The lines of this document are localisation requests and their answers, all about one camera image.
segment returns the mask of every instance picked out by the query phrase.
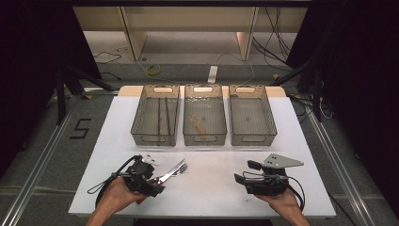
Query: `electrical cable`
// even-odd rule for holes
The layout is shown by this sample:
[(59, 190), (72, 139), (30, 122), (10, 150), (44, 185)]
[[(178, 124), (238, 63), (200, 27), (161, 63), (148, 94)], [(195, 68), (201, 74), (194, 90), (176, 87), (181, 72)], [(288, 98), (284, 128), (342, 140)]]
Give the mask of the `electrical cable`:
[(297, 95), (299, 95), (299, 93), (297, 93), (297, 94), (288, 94), (289, 95), (289, 97), (292, 97), (292, 98), (294, 98), (294, 99), (296, 99), (296, 100), (298, 100), (298, 101), (308, 101), (308, 102), (311, 102), (311, 99), (307, 99), (307, 98), (298, 98), (298, 97), (296, 97)]
[(121, 77), (118, 77), (118, 76), (114, 75), (113, 73), (106, 73), (106, 74), (111, 74), (112, 76), (116, 77), (118, 80), (122, 80)]
[(280, 49), (282, 48), (282, 50), (283, 51), (281, 51), (281, 52), (284, 52), (285, 53), (285, 55), (288, 57), (289, 56), (289, 51), (291, 51), (290, 50), (290, 48), (287, 46), (287, 44), (285, 43), (285, 41), (284, 41), (284, 38), (282, 37), (282, 33), (281, 33), (281, 31), (280, 31), (280, 27), (281, 27), (281, 19), (279, 18), (279, 15), (280, 15), (280, 13), (281, 13), (281, 8), (277, 8), (277, 14), (278, 14), (278, 16), (277, 16), (277, 28), (276, 28), (276, 30), (277, 30), (277, 33), (279, 34), (279, 45), (280, 45)]
[(299, 103), (299, 104), (303, 107), (303, 113), (301, 113), (301, 114), (296, 114), (297, 116), (303, 116), (303, 115), (305, 115), (305, 114), (306, 114), (306, 107), (307, 107), (307, 106), (311, 106), (311, 105), (308, 105), (308, 104), (306, 104), (306, 103), (303, 103), (301, 99), (299, 99), (299, 98), (296, 97), (296, 95), (288, 95), (288, 98), (290, 98), (290, 100), (293, 101), (293, 102)]
[(280, 12), (281, 12), (281, 8), (276, 8), (276, 22), (275, 22), (275, 25), (273, 25), (272, 19), (270, 18), (270, 14), (269, 14), (267, 8), (264, 8), (264, 9), (265, 9), (265, 11), (266, 11), (266, 15), (267, 15), (267, 17), (268, 17), (268, 19), (269, 19), (269, 22), (270, 22), (270, 24), (271, 24), (271, 26), (272, 26), (272, 28), (273, 28), (272, 35), (273, 35), (273, 33), (276, 34), (276, 37), (278, 38), (278, 41), (279, 41), (279, 47), (280, 47), (281, 53), (282, 53), (282, 55), (283, 55), (284, 58), (285, 58), (284, 52), (285, 52), (285, 53), (287, 54), (287, 56), (288, 56), (288, 53), (286, 52), (286, 48), (288, 48), (288, 46), (285, 44), (285, 41), (284, 41), (284, 39), (282, 38), (282, 35), (280, 34), (280, 31), (279, 31), (279, 26), (280, 26), (279, 14), (280, 14)]
[(308, 114), (306, 114), (306, 116), (299, 122), (299, 124), (301, 124), (305, 119), (308, 118), (308, 116), (312, 113), (313, 111), (309, 111)]
[(109, 50), (109, 51), (106, 51), (106, 52), (107, 53), (112, 53), (112, 51), (119, 50), (121, 48), (126, 48), (126, 47), (128, 47), (128, 45), (124, 45), (124, 46), (121, 46), (121, 47), (118, 47), (118, 48), (115, 48), (115, 49), (112, 49), (112, 50)]
[(332, 119), (332, 116), (334, 115), (334, 112), (331, 111), (331, 114), (330, 114), (329, 116), (327, 116), (327, 115), (324, 113), (323, 109), (322, 109), (322, 102), (323, 102), (323, 98), (320, 100), (320, 105), (319, 105), (319, 107), (320, 107), (320, 112), (322, 113), (322, 115), (323, 115), (326, 119), (328, 119), (328, 120)]
[(293, 187), (288, 185), (288, 188), (290, 188), (296, 194), (296, 196), (299, 198), (299, 200), (301, 202), (301, 205), (299, 207), (300, 207), (300, 210), (302, 211), (303, 208), (305, 208), (305, 191), (303, 190), (302, 185), (297, 181), (297, 179), (295, 179), (294, 177), (290, 177), (290, 176), (287, 176), (287, 177), (292, 179), (292, 180), (294, 180), (294, 181), (296, 181), (296, 183), (299, 185), (299, 187), (300, 187), (300, 189), (302, 191), (302, 198), (301, 198), (299, 193), (297, 193), (297, 191)]
[(122, 55), (111, 54), (111, 53), (108, 53), (108, 52), (101, 52), (100, 54), (95, 55), (95, 56), (93, 56), (93, 57), (94, 57), (94, 58), (95, 58), (95, 57), (98, 57), (98, 56), (101, 55), (101, 54), (108, 54), (108, 55), (111, 55), (111, 56), (115, 56), (115, 57), (116, 57), (116, 58), (111, 59), (111, 60), (108, 60), (108, 61), (106, 61), (106, 62), (97, 62), (97, 63), (101, 63), (101, 64), (107, 64), (107, 63), (109, 63), (109, 62), (115, 61), (115, 60), (117, 60), (117, 59), (119, 59), (119, 58), (122, 57)]
[(123, 168), (125, 168), (126, 165), (128, 165), (130, 162), (132, 162), (133, 159), (135, 159), (134, 156), (129, 158), (115, 173), (112, 173), (111, 176), (109, 176), (105, 181), (103, 181), (103, 182), (97, 184), (96, 186), (92, 187), (91, 189), (89, 189), (88, 194), (96, 193), (100, 188), (104, 187), (104, 185), (107, 184), (107, 182), (110, 183), (113, 180), (115, 180), (119, 176), (119, 174), (123, 170)]
[(263, 54), (264, 62), (266, 62), (266, 64), (267, 64), (268, 66), (270, 66), (270, 67), (272, 67), (272, 68), (275, 68), (275, 69), (278, 69), (278, 70), (281, 70), (281, 71), (285, 71), (285, 72), (289, 72), (289, 73), (292, 72), (292, 70), (286, 70), (286, 69), (278, 68), (278, 67), (276, 67), (276, 66), (271, 65), (271, 64), (267, 61), (266, 57), (269, 57), (269, 58), (272, 58), (272, 59), (276, 59), (276, 60), (282, 62), (283, 64), (285, 64), (286, 66), (288, 66), (284, 60), (282, 60), (281, 58), (279, 58), (278, 56), (276, 56), (275, 54), (273, 54), (272, 52), (270, 52), (268, 49), (266, 49), (267, 44), (265, 45), (265, 47), (263, 47), (255, 38), (252, 38), (252, 39), (255, 41), (255, 42), (252, 42), (253, 46), (254, 46), (261, 54)]
[(153, 71), (152, 68), (154, 68), (154, 65), (150, 65), (149, 67), (146, 68), (146, 74), (149, 76), (156, 76), (161, 72), (161, 66), (158, 65), (158, 68)]
[[(248, 177), (246, 177), (246, 175), (245, 175), (246, 173), (247, 173), (247, 174), (251, 174), (251, 175), (255, 175), (255, 176), (262, 176), (262, 177), (259, 177), (259, 178), (248, 178)], [(264, 178), (277, 178), (277, 176), (278, 176), (278, 175), (264, 175), (264, 174), (260, 174), (260, 173), (253, 173), (253, 172), (243, 171), (243, 177), (244, 177), (245, 179), (252, 179), (252, 180), (258, 179), (258, 180), (260, 180), (260, 179), (264, 179)], [(303, 211), (303, 209), (305, 208), (305, 191), (303, 190), (302, 185), (301, 185), (301, 184), (297, 181), (297, 179), (295, 179), (294, 177), (290, 177), (290, 176), (284, 176), (284, 177), (287, 177), (287, 178), (289, 178), (289, 179), (294, 180), (294, 181), (299, 185), (299, 187), (300, 187), (300, 189), (301, 189), (301, 192), (302, 192), (302, 196), (300, 196), (299, 193), (298, 193), (290, 184), (288, 184), (288, 183), (286, 183), (286, 182), (280, 180), (281, 182), (283, 182), (284, 184), (286, 184), (287, 187), (288, 187), (291, 191), (293, 191), (294, 194), (298, 197), (298, 199), (299, 199), (299, 208), (300, 208), (301, 211)]]

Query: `floor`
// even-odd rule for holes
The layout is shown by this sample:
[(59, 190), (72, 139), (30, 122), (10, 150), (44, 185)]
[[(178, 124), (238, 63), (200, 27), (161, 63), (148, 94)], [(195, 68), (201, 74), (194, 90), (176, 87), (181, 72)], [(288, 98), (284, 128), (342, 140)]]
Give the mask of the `floor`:
[[(151, 33), (139, 61), (131, 59), (121, 33), (87, 32), (86, 36), (103, 81), (115, 88), (160, 82), (206, 83), (212, 65), (218, 66), (216, 82), (223, 85), (267, 85), (274, 81), (274, 75), (287, 73), (277, 68), (290, 70), (278, 60), (266, 62), (264, 55), (253, 46), (249, 61), (240, 60), (234, 33)], [(255, 34), (263, 44), (269, 36)], [(295, 34), (283, 34), (283, 37), (288, 46), (295, 40)], [(271, 40), (268, 48), (283, 58), (276, 39)], [(160, 66), (161, 73), (147, 76), (143, 69), (150, 65)], [(287, 94), (296, 94), (298, 78), (283, 84)], [(14, 210), (18, 215), (13, 225), (85, 225), (85, 218), (69, 215), (68, 209), (117, 93), (101, 91), (87, 81), (82, 84), (87, 89), (84, 97), (67, 95), (68, 115), (64, 123), (56, 125), (56, 98), (49, 101), (25, 149), (1, 179), (3, 220)], [(311, 93), (302, 93), (301, 97), (310, 98), (308, 94)], [(293, 99), (293, 107), (326, 189), (336, 200), (331, 199), (337, 212), (335, 218), (309, 219), (311, 225), (352, 225), (349, 218), (357, 225), (399, 225), (361, 160), (357, 159), (339, 118), (329, 111), (327, 100), (323, 102), (325, 116), (321, 123), (302, 102)], [(79, 120), (88, 132), (84, 139), (72, 139), (82, 135), (74, 130)], [(274, 225), (287, 225), (282, 219), (272, 221)], [(106, 225), (132, 224), (130, 218), (112, 218)]]

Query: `metal utensil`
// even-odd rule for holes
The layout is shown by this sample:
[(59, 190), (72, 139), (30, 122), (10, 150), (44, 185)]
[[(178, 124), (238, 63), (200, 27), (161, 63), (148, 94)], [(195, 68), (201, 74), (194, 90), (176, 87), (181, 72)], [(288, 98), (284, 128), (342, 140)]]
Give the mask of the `metal utensil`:
[(174, 166), (167, 174), (165, 174), (162, 177), (157, 177), (155, 178), (155, 181), (158, 184), (163, 184), (171, 175), (173, 175), (173, 173), (175, 173), (177, 170), (179, 170), (179, 168), (181, 166), (183, 166), (185, 164), (185, 159), (183, 159), (180, 163), (178, 163), (176, 166)]
[(180, 168), (177, 169), (177, 171), (175, 171), (172, 176), (179, 176), (180, 174), (184, 173), (185, 170), (187, 170), (188, 166), (187, 163), (182, 164), (182, 166)]

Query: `black cable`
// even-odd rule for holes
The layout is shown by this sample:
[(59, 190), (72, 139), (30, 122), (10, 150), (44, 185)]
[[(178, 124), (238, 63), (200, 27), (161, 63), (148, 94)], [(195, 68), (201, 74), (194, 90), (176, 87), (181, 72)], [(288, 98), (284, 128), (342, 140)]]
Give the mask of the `black cable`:
[(118, 76), (114, 75), (113, 73), (107, 73), (107, 74), (111, 74), (112, 76), (116, 77), (118, 80), (122, 80), (121, 77), (118, 77)]
[(294, 180), (294, 181), (296, 181), (296, 183), (299, 185), (299, 187), (300, 187), (300, 189), (302, 191), (302, 198), (301, 198), (299, 193), (293, 187), (288, 185), (288, 188), (290, 188), (290, 190), (292, 190), (295, 193), (295, 195), (299, 198), (299, 201), (301, 202), (299, 207), (300, 207), (300, 210), (303, 211), (303, 209), (305, 208), (305, 191), (303, 190), (302, 185), (297, 181), (297, 179), (295, 179), (294, 177), (290, 177), (290, 176), (287, 176), (287, 177), (292, 179), (292, 180)]
[(260, 45), (260, 48), (263, 49), (263, 51), (262, 51), (262, 50), (259, 49), (258, 46), (256, 46), (256, 44), (255, 44), (254, 42), (252, 42), (252, 44), (253, 44), (253, 46), (254, 46), (261, 54), (263, 54), (264, 62), (266, 62), (266, 64), (267, 64), (269, 67), (274, 68), (274, 69), (277, 69), (277, 70), (289, 72), (289, 73), (292, 72), (292, 70), (286, 70), (286, 69), (278, 68), (278, 67), (276, 67), (276, 66), (271, 65), (269, 62), (267, 62), (266, 57), (270, 57), (270, 58), (276, 59), (276, 60), (278, 60), (278, 61), (281, 61), (281, 62), (284, 63), (285, 65), (287, 65), (287, 64), (286, 64), (282, 59), (280, 59), (278, 56), (276, 56), (276, 55), (274, 55), (272, 52), (270, 52), (269, 50), (264, 49), (263, 46)]
[(94, 194), (96, 193), (99, 189), (100, 192), (97, 195), (97, 199), (95, 202), (95, 206), (97, 206), (97, 204), (99, 203), (101, 197), (103, 196), (104, 192), (106, 191), (106, 189), (108, 188), (108, 186), (115, 180), (118, 178), (118, 176), (120, 175), (120, 172), (123, 170), (123, 168), (126, 167), (126, 165), (128, 165), (132, 160), (134, 160), (135, 158), (137, 158), (137, 156), (133, 156), (131, 158), (129, 158), (116, 172), (112, 173), (111, 176), (108, 177), (108, 179), (106, 179), (105, 181), (99, 183), (98, 185), (92, 187), (91, 189), (88, 190), (88, 194)]
[(306, 114), (306, 116), (299, 122), (299, 124), (301, 124), (305, 119), (308, 118), (308, 116), (312, 113), (312, 110), (310, 112), (308, 112), (308, 114)]
[(279, 33), (279, 14), (280, 14), (280, 8), (277, 8), (277, 12), (276, 12), (276, 22), (275, 22), (274, 25), (273, 25), (272, 19), (270, 18), (270, 14), (269, 14), (267, 8), (264, 8), (264, 9), (265, 9), (266, 15), (267, 15), (267, 17), (268, 17), (268, 19), (269, 19), (270, 25), (271, 25), (272, 28), (273, 28), (273, 32), (272, 32), (272, 34), (271, 34), (270, 37), (273, 36), (273, 33), (276, 34), (276, 37), (278, 38), (278, 41), (279, 41), (279, 48), (280, 48), (280, 50), (281, 50), (282, 56), (285, 58), (284, 52), (285, 52), (286, 55), (288, 56), (288, 53), (286, 52), (285, 47), (288, 48), (288, 46), (285, 44), (285, 41), (283, 40), (282, 36), (281, 36), (280, 33)]
[(301, 105), (302, 108), (303, 108), (303, 112), (300, 113), (300, 114), (297, 114), (297, 113), (296, 113), (296, 116), (297, 116), (297, 117), (304, 116), (304, 115), (306, 114), (306, 107), (305, 107), (304, 105), (302, 105), (302, 104), (300, 104), (300, 105)]
[(311, 100), (310, 100), (310, 99), (304, 99), (304, 98), (297, 98), (296, 95), (297, 95), (297, 94), (295, 94), (295, 95), (288, 95), (288, 97), (290, 98), (291, 101), (300, 103), (300, 104), (302, 105), (303, 110), (304, 110), (303, 113), (301, 113), (301, 114), (296, 114), (296, 115), (297, 115), (297, 116), (304, 116), (304, 115), (306, 114), (306, 107), (312, 108), (312, 105), (306, 103), (306, 102), (309, 102), (309, 101), (311, 101)]
[(346, 215), (346, 217), (349, 219), (349, 221), (352, 223), (352, 225), (356, 226), (355, 221), (349, 216), (349, 214), (343, 209), (343, 207), (340, 205), (340, 203), (335, 200), (335, 198), (327, 191), (328, 196), (340, 207), (340, 209), (343, 211), (343, 213)]
[(98, 56), (101, 55), (101, 54), (108, 54), (108, 55), (111, 55), (111, 56), (115, 56), (115, 57), (116, 57), (116, 58), (111, 59), (111, 60), (106, 61), (106, 62), (97, 62), (97, 63), (101, 63), (101, 64), (107, 64), (107, 63), (109, 63), (109, 62), (115, 61), (115, 60), (117, 60), (117, 59), (119, 59), (119, 58), (122, 57), (122, 55), (110, 54), (110, 53), (107, 53), (107, 52), (101, 52), (100, 54), (95, 55), (95, 56), (93, 56), (93, 57), (94, 57), (94, 58), (95, 58), (95, 57), (98, 57)]

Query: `cabinet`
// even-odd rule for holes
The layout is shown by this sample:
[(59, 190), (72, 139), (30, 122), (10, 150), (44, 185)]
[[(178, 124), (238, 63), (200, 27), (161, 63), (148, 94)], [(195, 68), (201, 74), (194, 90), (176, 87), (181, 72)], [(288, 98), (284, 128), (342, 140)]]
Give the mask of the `cabinet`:
[[(133, 59), (139, 59), (151, 31), (237, 32), (241, 58), (249, 57), (254, 32), (272, 32), (276, 8), (234, 7), (74, 7), (85, 31), (124, 31)], [(280, 31), (296, 33), (306, 8), (282, 8)]]

